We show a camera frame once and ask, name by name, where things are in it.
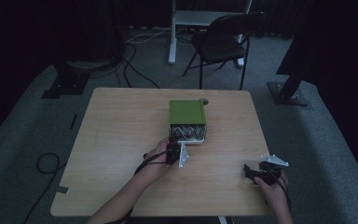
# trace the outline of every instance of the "metal stand base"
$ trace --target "metal stand base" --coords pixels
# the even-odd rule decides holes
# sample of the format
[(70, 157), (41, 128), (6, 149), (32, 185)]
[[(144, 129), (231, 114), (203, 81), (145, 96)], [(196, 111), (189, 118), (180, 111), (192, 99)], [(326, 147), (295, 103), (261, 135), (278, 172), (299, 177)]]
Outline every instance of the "metal stand base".
[(76, 78), (68, 82), (58, 75), (48, 91), (42, 95), (42, 99), (59, 99), (61, 95), (81, 95), (87, 85), (90, 73), (78, 73)]
[(284, 85), (284, 82), (270, 81), (267, 82), (267, 84), (276, 105), (300, 105), (310, 107), (310, 103), (304, 99), (304, 96), (302, 95), (300, 89), (296, 90), (296, 93), (291, 98), (285, 99), (280, 96), (280, 91), (282, 89), (282, 86)]

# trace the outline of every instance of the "chair leg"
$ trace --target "chair leg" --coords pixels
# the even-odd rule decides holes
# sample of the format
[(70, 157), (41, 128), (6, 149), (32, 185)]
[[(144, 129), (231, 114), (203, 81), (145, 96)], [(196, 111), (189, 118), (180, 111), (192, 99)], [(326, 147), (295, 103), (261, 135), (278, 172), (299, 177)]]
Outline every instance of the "chair leg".
[(245, 79), (245, 69), (246, 69), (246, 62), (243, 64), (243, 68), (242, 68), (242, 77), (241, 77), (240, 91), (242, 90), (243, 80)]
[(187, 65), (187, 68), (186, 68), (185, 72), (183, 73), (183, 77), (186, 75), (188, 69), (190, 68), (190, 66), (191, 66), (191, 64), (193, 63), (193, 61), (194, 61), (194, 59), (196, 58), (196, 56), (197, 56), (197, 52), (194, 52), (193, 57), (191, 58), (190, 62), (189, 62), (188, 65)]
[(200, 90), (202, 90), (202, 65), (203, 65), (203, 60), (202, 57), (200, 57)]
[(245, 78), (246, 64), (248, 63), (248, 56), (249, 56), (249, 47), (250, 47), (250, 40), (248, 39), (247, 42), (246, 42), (245, 56), (243, 57), (243, 68), (242, 68), (242, 77), (241, 77), (240, 91), (242, 90), (243, 81), (244, 81), (244, 78)]

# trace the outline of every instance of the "cable on floor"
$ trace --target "cable on floor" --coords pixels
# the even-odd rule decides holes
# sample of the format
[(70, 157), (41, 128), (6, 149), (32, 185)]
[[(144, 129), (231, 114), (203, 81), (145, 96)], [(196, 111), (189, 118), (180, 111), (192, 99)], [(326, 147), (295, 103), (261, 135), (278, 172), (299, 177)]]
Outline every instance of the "cable on floor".
[[(171, 29), (171, 26), (165, 28), (164, 30), (162, 30), (161, 32), (159, 32), (157, 34), (140, 34), (140, 35), (136, 35), (136, 36), (130, 38), (129, 40), (127, 40), (127, 43), (129, 43), (129, 44), (143, 44), (143, 43), (146, 43), (147, 41), (149, 41), (149, 40), (151, 40), (151, 39), (153, 39), (153, 38), (155, 38), (155, 37), (157, 37), (159, 35), (163, 35), (169, 29)], [(141, 37), (141, 36), (150, 36), (150, 37), (147, 38), (146, 40), (143, 40), (143, 41), (132, 41), (133, 39)]]
[[(55, 169), (53, 170), (49, 170), (49, 171), (46, 171), (46, 170), (43, 170), (41, 167), (40, 167), (40, 163), (41, 161), (46, 158), (46, 157), (53, 157), (55, 160), (56, 160), (56, 165), (55, 165)], [(37, 171), (39, 171), (39, 173), (43, 174), (43, 175), (51, 175), (53, 174), (53, 176), (51, 177), (50, 181), (48, 182), (48, 185), (46, 186), (45, 190), (42, 192), (42, 194), (39, 196), (39, 198), (36, 200), (36, 202), (34, 203), (34, 205), (32, 206), (31, 210), (28, 212), (27, 214), (27, 217), (24, 219), (24, 221), (22, 222), (23, 224), (27, 223), (28, 219), (30, 218), (31, 214), (33, 213), (34, 209), (36, 208), (36, 206), (39, 204), (40, 200), (42, 200), (43, 196), (45, 196), (45, 194), (48, 192), (51, 184), (53, 183), (55, 177), (57, 176), (57, 173), (66, 166), (66, 162), (61, 165), (61, 162), (60, 162), (60, 157), (55, 154), (55, 153), (52, 153), (52, 152), (49, 152), (49, 153), (45, 153), (43, 154), (42, 156), (40, 156), (38, 159), (37, 159), (37, 162), (36, 162), (36, 169)]]
[(130, 81), (129, 81), (129, 79), (128, 79), (128, 76), (127, 76), (127, 68), (128, 68), (128, 66), (129, 66), (130, 68), (132, 68), (132, 70), (133, 70), (136, 74), (138, 74), (139, 76), (143, 77), (144, 79), (150, 81), (155, 87), (157, 87), (157, 88), (159, 89), (159, 86), (158, 86), (158, 84), (156, 84), (156, 82), (154, 82), (152, 79), (146, 77), (145, 75), (141, 74), (140, 72), (138, 72), (138, 71), (132, 66), (131, 61), (132, 61), (132, 59), (135, 57), (136, 47), (133, 46), (133, 44), (130, 44), (130, 43), (127, 43), (127, 44), (128, 44), (129, 46), (131, 46), (131, 47), (133, 48), (133, 50), (134, 50), (133, 54), (131, 55), (131, 57), (130, 57), (130, 59), (129, 59), (128, 61), (125, 59), (125, 57), (123, 57), (123, 61), (125, 62), (125, 65), (124, 65), (124, 78), (126, 79), (127, 84), (129, 85), (129, 87), (132, 88), (132, 85), (131, 85), (131, 83), (130, 83)]
[(74, 65), (69, 64), (75, 72), (103, 72), (103, 71), (109, 71), (112, 70), (112, 68), (117, 68), (117, 66), (121, 63), (121, 60), (119, 58), (113, 58), (109, 60), (109, 63), (98, 65), (91, 68), (79, 68)]
[(117, 63), (117, 65), (116, 65), (116, 67), (115, 67), (115, 69), (114, 69), (113, 71), (111, 71), (111, 70), (106, 70), (106, 71), (107, 71), (106, 74), (99, 75), (99, 76), (91, 76), (91, 77), (89, 77), (89, 78), (90, 78), (90, 79), (94, 79), (94, 78), (107, 77), (107, 76), (109, 76), (109, 75), (111, 75), (111, 74), (113, 74), (113, 73), (116, 73), (116, 74), (117, 74), (117, 70), (118, 70), (118, 68), (119, 68), (122, 64), (123, 64), (123, 62), (120, 60), (120, 61)]

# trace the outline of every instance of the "black cable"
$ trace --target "black cable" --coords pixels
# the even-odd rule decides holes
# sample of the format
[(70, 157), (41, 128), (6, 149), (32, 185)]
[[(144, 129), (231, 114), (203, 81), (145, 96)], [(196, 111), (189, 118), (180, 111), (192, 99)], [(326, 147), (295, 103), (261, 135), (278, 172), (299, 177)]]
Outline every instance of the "black cable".
[(290, 201), (290, 198), (289, 198), (289, 187), (287, 186), (286, 181), (282, 178), (283, 183), (284, 183), (284, 186), (283, 186), (281, 180), (279, 180), (279, 178), (277, 176), (275, 176), (275, 174), (273, 174), (270, 169), (267, 169), (267, 172), (270, 175), (272, 175), (272, 177), (274, 177), (274, 179), (278, 182), (279, 186), (283, 190), (284, 195), (286, 196), (286, 201), (287, 201), (287, 205), (289, 207), (289, 211), (291, 211), (292, 210), (292, 202)]
[[(127, 40), (127, 43), (128, 44), (143, 44), (151, 39), (166, 38), (166, 37), (171, 36), (171, 34), (164, 33), (164, 32), (165, 31), (163, 31), (163, 33), (159, 33), (159, 34), (143, 34), (143, 35), (129, 36), (129, 40)], [(145, 40), (135, 42), (134, 39), (145, 39)]]
[(143, 77), (144, 79), (147, 79), (148, 81), (150, 81), (151, 83), (153, 83), (154, 86), (156, 86), (158, 89), (159, 89), (159, 86), (156, 84), (156, 82), (154, 82), (152, 79), (142, 75), (140, 72), (138, 72), (132, 65), (131, 65), (131, 61), (132, 59), (135, 57), (135, 54), (136, 54), (136, 47), (133, 46), (132, 44), (130, 43), (127, 43), (128, 45), (130, 45), (131, 47), (133, 47), (134, 49), (134, 52), (131, 56), (131, 58), (127, 61), (124, 57), (123, 57), (123, 61), (126, 63), (126, 65), (124, 66), (124, 78), (126, 79), (127, 81), (127, 84), (129, 85), (130, 88), (132, 88), (132, 85), (130, 84), (130, 81), (127, 77), (127, 67), (129, 66), (130, 68), (132, 68), (132, 70), (134, 72), (136, 72), (139, 76)]
[(177, 36), (176, 39), (182, 43), (191, 44), (191, 40)]
[(117, 69), (115, 70), (116, 73), (116, 77), (117, 77), (117, 81), (118, 81), (118, 86), (121, 87), (121, 80), (120, 80), (120, 76), (117, 73)]
[(69, 66), (72, 67), (72, 69), (75, 72), (88, 72), (88, 73), (93, 73), (93, 72), (101, 72), (101, 71), (109, 71), (112, 68), (117, 67), (117, 65), (121, 62), (121, 60), (119, 58), (113, 58), (110, 59), (109, 63), (106, 64), (102, 64), (102, 65), (98, 65), (95, 67), (91, 67), (91, 68), (81, 68), (81, 67), (76, 67), (74, 65), (69, 64)]
[(134, 175), (138, 174), (138, 172), (140, 172), (144, 167), (146, 167), (146, 165), (149, 165), (149, 164), (162, 164), (162, 163), (165, 163), (165, 162), (151, 162), (153, 161), (155, 158), (161, 156), (161, 155), (164, 155), (168, 152), (168, 149), (165, 150), (165, 151), (162, 151), (158, 154), (155, 154), (153, 156), (151, 156), (150, 158), (147, 158), (146, 160), (144, 160), (141, 165), (138, 166), (138, 168), (136, 168), (135, 170), (135, 173)]
[(90, 77), (90, 79), (93, 79), (93, 78), (101, 78), (101, 77), (107, 77), (107, 76), (109, 76), (109, 75), (111, 75), (111, 74), (113, 74), (113, 73), (116, 73), (116, 74), (117, 74), (117, 70), (118, 70), (118, 68), (119, 68), (122, 64), (123, 64), (123, 62), (120, 61), (120, 62), (116, 65), (116, 67), (115, 67), (115, 69), (114, 69), (113, 71), (106, 70), (106, 71), (108, 71), (108, 73), (106, 73), (106, 74), (104, 74), (104, 75), (100, 75), (100, 76)]
[[(46, 156), (53, 156), (57, 163), (56, 163), (56, 166), (55, 166), (55, 169), (54, 170), (50, 170), (50, 171), (45, 171), (43, 170), (41, 167), (40, 167), (40, 162), (42, 161), (43, 158), (45, 158)], [(44, 175), (51, 175), (53, 174), (53, 176), (51, 177), (47, 187), (45, 188), (45, 190), (43, 191), (43, 193), (39, 196), (39, 198), (36, 200), (36, 202), (34, 203), (34, 205), (32, 206), (31, 210), (28, 212), (27, 214), (27, 217), (24, 219), (24, 222), (23, 224), (27, 223), (28, 219), (30, 218), (31, 214), (33, 213), (34, 209), (36, 208), (37, 204), (40, 202), (40, 200), (43, 198), (43, 196), (45, 196), (46, 192), (48, 192), (48, 189), (50, 188), (51, 184), (53, 183), (57, 173), (63, 168), (66, 166), (66, 163), (64, 163), (63, 165), (61, 165), (61, 162), (60, 162), (60, 157), (55, 154), (55, 153), (52, 153), (52, 152), (49, 152), (49, 153), (45, 153), (43, 154), (42, 156), (40, 156), (38, 159), (37, 159), (37, 162), (36, 162), (36, 169), (37, 171), (39, 171), (40, 173), (44, 174)]]

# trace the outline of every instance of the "black chair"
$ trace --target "black chair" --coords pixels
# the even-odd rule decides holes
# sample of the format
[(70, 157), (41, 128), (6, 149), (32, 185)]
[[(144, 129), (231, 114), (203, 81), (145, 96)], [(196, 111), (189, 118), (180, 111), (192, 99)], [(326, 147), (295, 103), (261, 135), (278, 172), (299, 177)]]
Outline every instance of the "black chair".
[[(200, 68), (200, 90), (202, 89), (202, 66), (222, 63), (222, 68), (226, 62), (243, 58), (242, 77), (240, 90), (242, 90), (243, 79), (245, 77), (246, 64), (249, 54), (249, 37), (257, 32), (264, 20), (263, 12), (249, 14), (223, 16), (214, 20), (205, 33), (195, 34), (191, 37), (191, 44), (196, 49), (190, 60), (183, 76), (188, 69)], [(239, 42), (236, 36), (242, 35)], [(200, 56), (200, 65), (191, 66), (197, 54)]]

